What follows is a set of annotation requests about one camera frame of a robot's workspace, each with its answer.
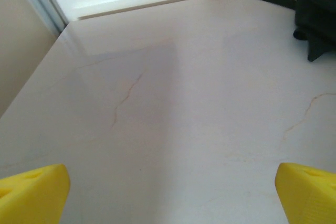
black strap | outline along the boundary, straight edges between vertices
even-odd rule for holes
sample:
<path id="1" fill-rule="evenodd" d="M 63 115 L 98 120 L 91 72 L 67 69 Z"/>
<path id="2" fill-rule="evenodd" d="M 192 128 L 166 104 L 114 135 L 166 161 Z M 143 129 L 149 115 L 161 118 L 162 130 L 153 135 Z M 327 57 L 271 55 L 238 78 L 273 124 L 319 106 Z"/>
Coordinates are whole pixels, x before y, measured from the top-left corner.
<path id="1" fill-rule="evenodd" d="M 288 9 L 296 9 L 296 0 L 261 0 L 271 4 L 279 5 Z"/>

marble countertop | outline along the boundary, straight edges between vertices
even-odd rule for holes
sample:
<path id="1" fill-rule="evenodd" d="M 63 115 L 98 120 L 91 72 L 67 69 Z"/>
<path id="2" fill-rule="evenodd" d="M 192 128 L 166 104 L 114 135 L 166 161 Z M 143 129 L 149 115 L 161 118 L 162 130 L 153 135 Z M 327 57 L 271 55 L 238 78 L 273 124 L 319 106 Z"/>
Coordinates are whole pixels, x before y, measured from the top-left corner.
<path id="1" fill-rule="evenodd" d="M 0 176 L 64 163 L 61 223 L 286 224 L 281 162 L 336 172 L 336 57 L 294 12 L 190 0 L 71 23 L 0 119 Z"/>

